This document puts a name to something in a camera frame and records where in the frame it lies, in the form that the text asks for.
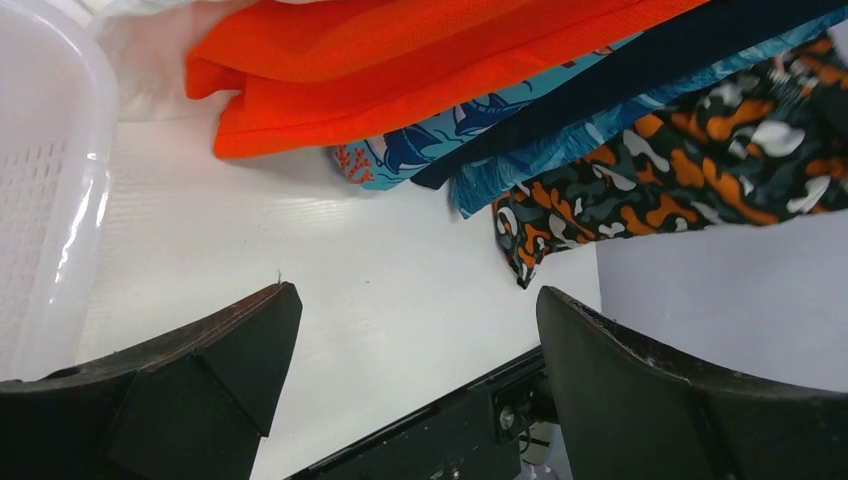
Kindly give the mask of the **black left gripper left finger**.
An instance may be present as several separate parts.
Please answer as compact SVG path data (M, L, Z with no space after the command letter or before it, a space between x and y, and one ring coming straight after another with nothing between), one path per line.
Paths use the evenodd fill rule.
M1 385L5 479L246 479L303 311L269 285L178 329Z

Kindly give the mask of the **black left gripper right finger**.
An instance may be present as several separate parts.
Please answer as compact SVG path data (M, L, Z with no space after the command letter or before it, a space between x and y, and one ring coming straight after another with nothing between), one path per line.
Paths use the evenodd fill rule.
M536 318L576 479L843 479L847 396L748 375L553 288Z

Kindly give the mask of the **camouflage orange black shorts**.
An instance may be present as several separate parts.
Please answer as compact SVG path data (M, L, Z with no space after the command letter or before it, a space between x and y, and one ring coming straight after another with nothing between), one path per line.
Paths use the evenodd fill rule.
M686 94L493 204L527 287L551 254L609 239L770 226L847 206L847 66L822 33Z

